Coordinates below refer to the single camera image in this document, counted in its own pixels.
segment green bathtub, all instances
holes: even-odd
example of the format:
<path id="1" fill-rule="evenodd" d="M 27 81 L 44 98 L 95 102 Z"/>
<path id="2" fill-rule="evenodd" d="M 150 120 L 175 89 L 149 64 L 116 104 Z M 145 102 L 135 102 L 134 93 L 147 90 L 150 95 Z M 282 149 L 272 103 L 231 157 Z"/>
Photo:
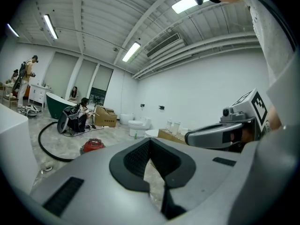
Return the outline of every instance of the green bathtub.
<path id="1" fill-rule="evenodd" d="M 71 103 L 67 100 L 64 100 L 53 93 L 48 92 L 46 93 L 46 95 L 47 95 L 48 109 L 51 117 L 53 117 L 54 119 L 59 119 L 60 114 L 66 107 L 76 106 L 75 103 Z"/>

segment toilet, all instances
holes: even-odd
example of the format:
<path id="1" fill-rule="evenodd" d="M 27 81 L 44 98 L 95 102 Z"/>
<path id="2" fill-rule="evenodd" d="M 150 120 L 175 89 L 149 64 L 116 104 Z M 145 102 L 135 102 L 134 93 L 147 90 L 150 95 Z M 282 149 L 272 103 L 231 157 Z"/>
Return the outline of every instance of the toilet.
<path id="1" fill-rule="evenodd" d="M 128 125 L 128 122 L 133 120 L 133 113 L 132 114 L 124 114 L 122 113 L 120 115 L 120 124 L 123 124 L 123 125 Z"/>
<path id="2" fill-rule="evenodd" d="M 147 130 L 144 137 L 158 137 L 159 129 Z"/>
<path id="3" fill-rule="evenodd" d="M 128 121 L 129 125 L 129 135 L 134 137 L 144 137 L 145 132 L 151 126 L 151 119 L 141 118 L 141 120 L 130 120 Z"/>

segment fluorescent light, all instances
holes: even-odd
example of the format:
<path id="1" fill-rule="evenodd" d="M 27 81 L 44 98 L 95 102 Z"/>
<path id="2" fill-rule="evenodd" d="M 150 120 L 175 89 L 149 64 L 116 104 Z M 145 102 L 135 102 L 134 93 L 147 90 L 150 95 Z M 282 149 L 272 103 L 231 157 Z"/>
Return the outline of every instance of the fluorescent light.
<path id="1" fill-rule="evenodd" d="M 127 62 L 140 46 L 141 45 L 139 43 L 135 42 L 124 56 L 123 61 Z"/>
<path id="2" fill-rule="evenodd" d="M 52 34 L 52 36 L 55 38 L 55 39 L 58 39 L 57 37 L 57 34 L 56 32 L 54 31 L 54 27 L 52 25 L 52 22 L 51 22 L 51 19 L 50 19 L 50 16 L 48 14 L 44 15 L 44 18 L 45 18 L 45 21 L 48 25 L 48 28 L 50 29 L 50 32 Z"/>
<path id="3" fill-rule="evenodd" d="M 197 2 L 195 0 L 181 0 L 177 3 L 175 3 L 172 8 L 174 9 L 174 11 L 179 14 L 189 8 L 192 8 L 194 6 L 198 5 Z"/>
<path id="4" fill-rule="evenodd" d="M 17 34 L 16 31 L 15 31 L 9 24 L 7 24 L 7 25 L 8 25 L 8 27 L 9 27 L 9 29 L 10 29 L 17 37 L 19 37 L 19 34 Z"/>

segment man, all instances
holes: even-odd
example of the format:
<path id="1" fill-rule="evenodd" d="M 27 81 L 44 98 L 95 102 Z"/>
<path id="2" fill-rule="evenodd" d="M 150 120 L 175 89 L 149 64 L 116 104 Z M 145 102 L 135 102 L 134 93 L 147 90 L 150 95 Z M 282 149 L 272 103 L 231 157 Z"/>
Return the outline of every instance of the man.
<path id="1" fill-rule="evenodd" d="M 238 2 L 240 0 L 211 0 L 212 2 Z M 267 61 L 269 81 L 272 85 L 286 67 L 289 59 L 293 55 L 293 49 L 286 37 L 284 31 L 272 14 L 258 0 L 244 0 L 250 8 L 253 19 L 253 27 L 259 43 L 262 47 L 263 54 Z M 268 113 L 268 122 L 271 130 L 281 127 L 281 122 L 275 107 L 272 106 Z M 242 141 L 250 142 L 249 131 L 244 130 Z"/>
<path id="2" fill-rule="evenodd" d="M 25 76 L 21 80 L 19 92 L 18 92 L 18 108 L 25 108 L 23 106 L 23 97 L 25 95 L 30 77 L 35 77 L 35 74 L 32 72 L 32 66 L 35 62 L 38 62 L 38 56 L 34 55 L 32 59 L 29 59 L 26 62 L 26 68 L 25 68 Z"/>

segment bag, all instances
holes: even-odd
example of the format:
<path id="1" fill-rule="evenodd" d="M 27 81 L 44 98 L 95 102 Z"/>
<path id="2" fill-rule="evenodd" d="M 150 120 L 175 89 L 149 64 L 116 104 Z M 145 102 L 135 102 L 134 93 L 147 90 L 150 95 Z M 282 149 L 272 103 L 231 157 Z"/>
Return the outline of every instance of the bag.
<path id="1" fill-rule="evenodd" d="M 15 91 L 16 89 L 20 88 L 22 79 L 23 79 L 23 77 L 26 76 L 26 64 L 27 64 L 27 62 L 23 62 L 21 64 L 21 68 L 19 70 L 19 77 L 18 77 L 17 81 L 15 82 L 12 91 Z"/>
<path id="2" fill-rule="evenodd" d="M 27 117 L 36 117 L 39 113 L 39 110 L 32 105 L 28 105 L 25 107 L 25 116 Z"/>
<path id="3" fill-rule="evenodd" d="M 25 75 L 26 75 L 26 62 L 23 62 L 19 70 L 19 77 L 23 78 Z"/>

